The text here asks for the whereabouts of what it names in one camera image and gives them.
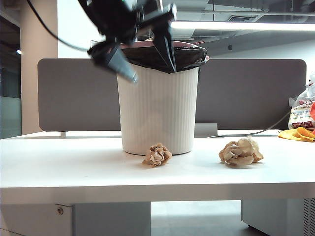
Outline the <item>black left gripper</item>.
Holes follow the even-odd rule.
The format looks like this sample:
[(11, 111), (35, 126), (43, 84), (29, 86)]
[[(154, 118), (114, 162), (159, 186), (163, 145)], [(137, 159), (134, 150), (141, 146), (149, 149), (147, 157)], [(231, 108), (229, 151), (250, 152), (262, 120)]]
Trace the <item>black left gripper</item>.
[[(106, 39), (124, 44), (135, 41), (139, 31), (152, 29), (153, 44), (171, 73), (176, 72), (170, 22), (177, 18), (174, 3), (161, 0), (80, 0), (86, 15)], [(87, 50), (95, 66), (107, 69), (136, 83), (137, 74), (126, 60), (120, 43), (103, 41)]]

